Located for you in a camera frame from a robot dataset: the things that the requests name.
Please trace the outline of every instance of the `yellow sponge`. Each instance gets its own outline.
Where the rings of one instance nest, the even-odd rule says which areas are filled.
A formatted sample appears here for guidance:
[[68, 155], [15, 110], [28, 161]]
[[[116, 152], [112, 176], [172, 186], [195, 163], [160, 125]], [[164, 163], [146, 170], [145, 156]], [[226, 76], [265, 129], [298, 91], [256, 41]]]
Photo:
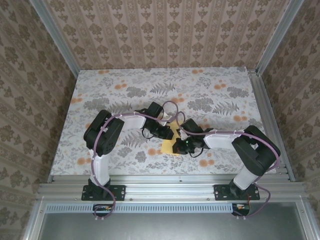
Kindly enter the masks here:
[[163, 154], [171, 154], [171, 155], [179, 156], [180, 154], [173, 153], [173, 149], [172, 149], [173, 145], [176, 142], [176, 138], [180, 137], [177, 132], [177, 129], [179, 129], [178, 124], [176, 121], [173, 121], [172, 123], [168, 123], [167, 126], [170, 126], [170, 128], [172, 129], [173, 137], [171, 140], [163, 140], [160, 151]]

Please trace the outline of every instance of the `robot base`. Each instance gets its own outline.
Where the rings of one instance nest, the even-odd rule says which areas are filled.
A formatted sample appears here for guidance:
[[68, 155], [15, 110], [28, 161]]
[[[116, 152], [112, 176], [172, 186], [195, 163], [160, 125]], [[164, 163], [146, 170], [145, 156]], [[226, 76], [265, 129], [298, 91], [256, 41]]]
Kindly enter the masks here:
[[[126, 196], [125, 185], [110, 185], [110, 180], [104, 185], [105, 188], [109, 189], [114, 195], [117, 201], [124, 201]], [[82, 201], [112, 201], [112, 197], [107, 191], [101, 187], [95, 185], [91, 180], [88, 180], [88, 185], [83, 186], [82, 190]]]
[[216, 201], [229, 201], [229, 200], [244, 200], [247, 201], [250, 197], [250, 200], [260, 200], [260, 194], [258, 188], [251, 184], [243, 194], [239, 196], [234, 196], [230, 191], [229, 184], [216, 184], [213, 186], [214, 189], [214, 198]]

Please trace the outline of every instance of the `black cable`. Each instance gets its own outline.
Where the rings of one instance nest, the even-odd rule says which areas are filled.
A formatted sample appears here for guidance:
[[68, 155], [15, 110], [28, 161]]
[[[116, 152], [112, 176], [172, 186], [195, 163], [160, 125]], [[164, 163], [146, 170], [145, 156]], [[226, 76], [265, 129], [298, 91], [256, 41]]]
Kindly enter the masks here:
[[152, 139], [154, 136], [152, 135], [151, 137], [146, 137], [145, 134], [144, 134], [144, 131], [145, 129], [142, 128], [142, 136], [145, 138], [145, 139]]
[[192, 156], [190, 152], [189, 152], [189, 154], [190, 154], [190, 157], [192, 157], [192, 158], [197, 158], [197, 157], [199, 157], [203, 152], [204, 152], [204, 148], [201, 148], [201, 152], [200, 152], [197, 156]]

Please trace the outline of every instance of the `floral tablecloth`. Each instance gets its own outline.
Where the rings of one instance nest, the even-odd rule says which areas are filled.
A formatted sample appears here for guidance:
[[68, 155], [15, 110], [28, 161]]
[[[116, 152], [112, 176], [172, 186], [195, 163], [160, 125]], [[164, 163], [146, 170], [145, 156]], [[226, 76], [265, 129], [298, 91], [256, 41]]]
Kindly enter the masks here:
[[[89, 175], [90, 155], [83, 135], [98, 112], [127, 113], [175, 101], [202, 128], [263, 130], [245, 67], [82, 70], [77, 79], [51, 169], [52, 175]], [[168, 104], [166, 113], [174, 114]], [[110, 153], [111, 175], [235, 174], [242, 161], [234, 150], [205, 150], [197, 158], [161, 153], [162, 140], [141, 130], [120, 134]]]

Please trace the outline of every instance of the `purple cable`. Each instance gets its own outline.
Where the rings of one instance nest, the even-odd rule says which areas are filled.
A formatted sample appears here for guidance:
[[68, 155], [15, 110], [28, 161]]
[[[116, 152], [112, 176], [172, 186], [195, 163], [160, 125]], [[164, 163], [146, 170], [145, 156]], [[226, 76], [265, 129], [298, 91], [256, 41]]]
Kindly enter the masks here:
[[175, 119], [176, 121], [176, 124], [178, 125], [178, 127], [180, 128], [180, 130], [184, 131], [185, 133], [189, 134], [189, 135], [196, 135], [196, 136], [201, 136], [201, 135], [214, 135], [214, 134], [223, 134], [223, 135], [235, 135], [235, 134], [239, 134], [239, 135], [244, 135], [244, 136], [247, 136], [247, 137], [250, 137], [252, 139], [255, 139], [261, 143], [263, 143], [264, 145], [266, 145], [271, 151], [272, 153], [274, 154], [275, 156], [275, 164], [270, 167], [267, 172], [269, 172], [270, 170], [272, 169], [275, 169], [276, 167], [279, 166], [280, 164], [280, 161], [279, 161], [279, 156], [276, 152], [276, 150], [269, 144], [267, 143], [265, 140], [261, 139], [260, 137], [257, 137], [257, 136], [254, 136], [252, 134], [249, 134], [249, 133], [246, 133], [246, 132], [243, 132], [243, 131], [221, 131], [221, 130], [216, 130], [214, 132], [212, 131], [209, 131], [209, 132], [201, 132], [201, 133], [195, 133], [195, 132], [190, 132], [190, 131], [187, 131], [185, 129], [183, 129], [181, 127], [181, 125], [179, 124], [178, 122], [178, 115], [177, 115], [177, 118]]
[[267, 203], [269, 202], [269, 200], [270, 200], [270, 198], [271, 198], [271, 192], [270, 192], [268, 189], [266, 189], [266, 188], [264, 188], [264, 187], [262, 187], [262, 186], [259, 186], [256, 182], [254, 182], [253, 184], [254, 184], [258, 189], [261, 189], [261, 190], [267, 192], [267, 193], [268, 193], [268, 197], [267, 197], [267, 199], [265, 200], [265, 202], [262, 204], [262, 206], [261, 206], [257, 211], [255, 211], [254, 213], [251, 213], [251, 214], [249, 214], [249, 215], [247, 215], [247, 216], [243, 216], [240, 212], [233, 210], [234, 213], [236, 213], [236, 214], [238, 214], [239, 216], [243, 217], [243, 219], [253, 217], [253, 216], [256, 215], [257, 213], [259, 213], [259, 212], [267, 205]]
[[162, 107], [167, 104], [167, 103], [173, 103], [176, 107], [176, 114], [174, 116], [172, 116], [171, 118], [167, 119], [167, 120], [162, 120], [162, 119], [158, 119], [158, 118], [155, 118], [155, 117], [152, 117], [152, 116], [148, 116], [148, 115], [145, 115], [145, 114], [142, 114], [142, 113], [138, 113], [138, 112], [134, 112], [134, 113], [123, 113], [123, 114], [115, 114], [113, 116], [111, 116], [107, 121], [105, 121], [104, 125], [101, 127], [98, 135], [96, 136], [96, 139], [95, 139], [95, 142], [94, 142], [94, 145], [93, 145], [93, 156], [92, 156], [92, 160], [91, 160], [91, 171], [92, 171], [92, 176], [93, 176], [93, 179], [95, 180], [96, 184], [106, 190], [112, 197], [112, 208], [110, 210], [110, 212], [104, 216], [104, 217], [99, 217], [97, 216], [97, 209], [98, 208], [102, 208], [102, 206], [97, 206], [95, 211], [94, 211], [94, 216], [95, 216], [95, 219], [98, 219], [98, 218], [101, 218], [101, 219], [104, 219], [104, 218], [107, 218], [110, 216], [110, 214], [114, 211], [115, 207], [116, 207], [116, 198], [115, 196], [112, 194], [112, 192], [107, 189], [106, 187], [104, 187], [103, 185], [100, 184], [100, 182], [98, 181], [97, 177], [96, 177], [96, 173], [95, 173], [95, 168], [94, 168], [94, 161], [95, 161], [95, 157], [97, 155], [97, 145], [98, 145], [98, 141], [99, 141], [99, 138], [101, 137], [101, 134], [103, 133], [104, 129], [107, 127], [107, 125], [110, 123], [110, 121], [114, 118], [117, 118], [117, 117], [122, 117], [122, 116], [142, 116], [142, 117], [145, 117], [145, 118], [149, 118], [149, 119], [153, 119], [153, 120], [156, 120], [158, 122], [173, 122], [177, 117], [178, 117], [178, 105], [173, 102], [173, 101], [166, 101]]
[[[158, 118], [151, 117], [151, 116], [148, 116], [148, 115], [145, 115], [145, 114], [142, 114], [142, 113], [138, 113], [138, 112], [115, 114], [115, 115], [113, 115], [112, 117], [110, 117], [110, 118], [104, 123], [104, 125], [103, 125], [102, 128], [100, 129], [98, 135], [96, 136], [96, 139], [95, 139], [95, 142], [94, 142], [94, 146], [93, 146], [93, 156], [92, 156], [92, 161], [91, 161], [91, 171], [92, 171], [92, 175], [93, 175], [93, 178], [94, 178], [96, 184], [97, 184], [99, 187], [101, 187], [102, 189], [106, 190], [106, 191], [111, 195], [112, 200], [113, 200], [113, 204], [112, 204], [112, 208], [111, 208], [110, 212], [109, 212], [105, 217], [101, 217], [101, 219], [109, 217], [110, 214], [114, 211], [114, 209], [115, 209], [115, 207], [116, 207], [116, 198], [115, 198], [115, 196], [112, 194], [112, 192], [111, 192], [109, 189], [107, 189], [106, 187], [104, 187], [103, 185], [101, 185], [101, 184], [99, 183], [99, 181], [98, 181], [98, 179], [97, 179], [97, 177], [96, 177], [96, 174], [95, 174], [94, 160], [95, 160], [95, 157], [96, 157], [96, 155], [97, 155], [97, 144], [98, 144], [99, 138], [101, 137], [102, 132], [103, 132], [104, 129], [107, 127], [107, 125], [110, 123], [110, 121], [111, 121], [112, 119], [114, 119], [114, 118], [117, 118], [117, 117], [142, 116], [142, 117], [145, 117], [145, 118], [149, 118], [149, 119], [152, 119], [152, 120], [156, 120], [156, 121], [158, 121], [158, 122], [169, 122], [169, 123], [172, 123], [172, 122], [175, 120], [176, 123], [177, 123], [177, 125], [178, 125], [178, 127], [180, 128], [180, 130], [184, 131], [185, 133], [187, 133], [187, 134], [189, 134], [189, 135], [197, 135], [197, 136], [199, 136], [199, 135], [213, 135], [213, 134], [223, 134], [223, 135], [239, 134], [239, 135], [244, 135], [244, 136], [253, 138], [253, 139], [255, 139], [255, 140], [263, 143], [263, 144], [266, 145], [269, 149], [271, 149], [271, 151], [272, 151], [273, 154], [275, 155], [276, 163], [275, 163], [272, 167], [270, 167], [270, 168], [267, 170], [267, 172], [270, 171], [270, 170], [272, 170], [272, 169], [275, 169], [276, 167], [278, 167], [280, 161], [279, 161], [279, 156], [278, 156], [276, 150], [275, 150], [269, 143], [267, 143], [266, 141], [264, 141], [263, 139], [261, 139], [261, 138], [259, 138], [259, 137], [257, 137], [257, 136], [254, 136], [254, 135], [251, 135], [251, 134], [242, 132], [242, 131], [221, 131], [221, 130], [216, 130], [216, 131], [214, 131], [214, 132], [195, 133], [195, 132], [190, 132], [190, 131], [184, 130], [184, 129], [181, 127], [181, 125], [179, 124], [178, 116], [179, 116], [179, 114], [182, 114], [182, 115], [183, 115], [183, 122], [184, 122], [184, 121], [186, 120], [186, 115], [185, 115], [185, 113], [182, 112], [182, 111], [179, 111], [178, 105], [177, 105], [175, 102], [170, 101], [170, 100], [164, 102], [164, 104], [162, 105], [162, 107], [164, 107], [165, 104], [167, 104], [167, 103], [172, 103], [172, 104], [174, 104], [175, 107], [176, 107], [176, 113], [175, 113], [175, 115], [172, 116], [171, 118], [167, 119], [167, 120], [165, 120], [165, 119], [164, 119], [164, 120], [163, 120], [163, 119], [158, 119]], [[267, 189], [265, 189], [265, 188], [263, 188], [263, 187], [261, 187], [261, 186], [258, 186], [255, 182], [254, 182], [253, 184], [255, 184], [258, 188], [260, 188], [260, 189], [268, 192], [268, 193], [269, 193], [269, 197], [268, 197], [268, 199], [265, 201], [265, 203], [261, 206], [261, 208], [260, 208], [259, 210], [257, 210], [257, 211], [254, 212], [253, 214], [250, 214], [249, 216], [253, 216], [253, 215], [255, 215], [256, 213], [260, 212], [260, 211], [265, 207], [265, 205], [268, 203], [268, 201], [269, 201], [269, 199], [270, 199], [270, 197], [271, 197], [271, 193], [270, 193]], [[95, 211], [94, 211], [94, 216], [96, 217], [96, 219], [100, 218], [100, 217], [97, 216], [97, 209], [98, 209], [98, 208], [102, 208], [102, 206], [97, 206], [96, 209], [95, 209]]]

